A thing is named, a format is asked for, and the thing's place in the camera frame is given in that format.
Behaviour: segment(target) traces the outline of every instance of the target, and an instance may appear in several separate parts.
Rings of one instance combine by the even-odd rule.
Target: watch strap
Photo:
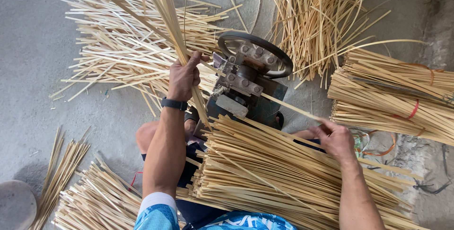
[[[181,111],[186,111],[188,109],[188,103],[186,101],[176,101],[173,99],[167,99],[166,97],[162,99],[161,106],[175,108]]]

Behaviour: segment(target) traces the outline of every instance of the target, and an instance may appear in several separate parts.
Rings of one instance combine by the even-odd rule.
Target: man's left hand
[[[202,56],[201,52],[194,51],[186,66],[177,60],[170,66],[170,84],[167,99],[188,101],[192,98],[191,88],[200,83],[200,72],[197,64],[200,60],[208,61],[209,56]]]

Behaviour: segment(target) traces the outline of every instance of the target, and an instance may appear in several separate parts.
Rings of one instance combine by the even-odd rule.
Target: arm
[[[385,230],[383,221],[374,203],[363,169],[356,158],[353,146],[355,141],[348,128],[326,119],[321,122],[332,133],[326,134],[319,126],[310,127],[321,141],[321,147],[340,164],[342,193],[339,208],[341,230],[369,229]]]
[[[168,99],[188,101],[192,97],[192,86],[200,83],[196,66],[201,58],[207,60],[206,57],[195,51],[186,66],[176,61],[170,67]],[[145,158],[143,197],[162,192],[175,198],[178,180],[186,162],[185,146],[184,111],[164,107]]]

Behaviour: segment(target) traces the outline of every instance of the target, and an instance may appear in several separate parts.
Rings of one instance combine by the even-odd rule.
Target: handwheel
[[[273,45],[272,43],[261,39],[257,36],[247,34],[244,32],[238,32],[238,31],[226,31],[222,35],[219,36],[218,40],[218,45],[221,51],[227,56],[227,58],[231,56],[235,56],[230,52],[230,50],[227,48],[226,41],[228,40],[242,40],[242,41],[247,41],[250,42],[254,45],[257,45],[259,47],[262,47],[263,49],[269,51],[272,53],[277,59],[281,60],[282,64],[284,65],[284,70],[280,71],[268,71],[265,76],[270,77],[270,79],[276,79],[276,78],[282,78],[282,77],[287,77],[292,73],[293,70],[293,62],[290,57],[284,51],[279,49],[279,47]]]

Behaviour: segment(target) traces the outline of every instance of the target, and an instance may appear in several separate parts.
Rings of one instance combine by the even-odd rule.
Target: bundle of bamboo strips
[[[332,75],[332,120],[454,146],[453,72],[355,49]]]
[[[54,171],[55,164],[59,157],[60,149],[64,141],[64,133],[60,135],[60,128],[57,129],[55,135],[54,146],[50,156],[50,162],[44,180],[41,198],[38,203],[38,213],[35,221],[30,227],[30,230],[40,230],[49,218],[50,213],[57,205],[60,192],[65,188],[68,181],[71,179],[77,164],[82,160],[90,145],[83,142],[83,137],[80,141],[71,142],[68,144],[65,154],[57,167],[52,180],[49,182],[52,172]]]
[[[82,177],[80,185],[60,193],[60,205],[52,223],[64,230],[133,229],[142,194],[96,158],[103,171],[91,162],[88,170],[77,172]]]
[[[274,0],[277,5],[274,40],[292,58],[294,74],[301,85],[318,74],[325,88],[331,66],[339,67],[338,54],[343,52],[366,29],[390,11],[370,22],[363,0]]]
[[[193,185],[178,189],[177,198],[224,210],[273,213],[304,229],[339,228],[338,163],[293,140],[319,145],[249,119],[245,122],[250,126],[221,115],[214,120],[215,130],[207,133],[209,150],[199,155],[204,161]],[[359,160],[421,179],[406,169]],[[413,181],[363,171],[387,229],[424,229],[399,212],[409,211],[411,205],[391,192],[402,192]]]
[[[113,89],[133,87],[139,90],[154,116],[156,113],[148,100],[161,110],[159,100],[168,92],[170,65],[181,57],[186,59],[188,53],[186,48],[200,50],[207,54],[219,51],[216,35],[231,30],[209,24],[227,18],[226,12],[231,9],[215,15],[200,14],[197,10],[208,9],[208,6],[217,8],[220,6],[198,0],[188,0],[196,4],[187,6],[186,11],[183,8],[174,8],[173,4],[171,7],[165,6],[167,9],[175,9],[173,17],[176,19],[173,19],[171,33],[184,32],[184,40],[178,39],[178,46],[185,45],[183,55],[182,50],[170,42],[174,38],[169,38],[171,35],[165,23],[168,17],[163,18],[162,13],[151,0],[62,1],[74,7],[66,14],[82,14],[85,17],[67,16],[66,18],[75,20],[79,24],[78,30],[88,36],[78,39],[80,42],[77,42],[85,46],[80,52],[82,57],[74,59],[78,63],[70,66],[70,68],[76,68],[74,70],[76,74],[62,80],[71,84],[50,97],[58,95],[76,82],[88,84],[68,101],[93,83],[116,83],[119,85]],[[206,93],[194,96],[190,101],[192,105],[196,105],[196,100],[207,99],[216,82],[216,73],[219,73],[207,64],[200,65],[198,68],[201,83],[196,89]]]

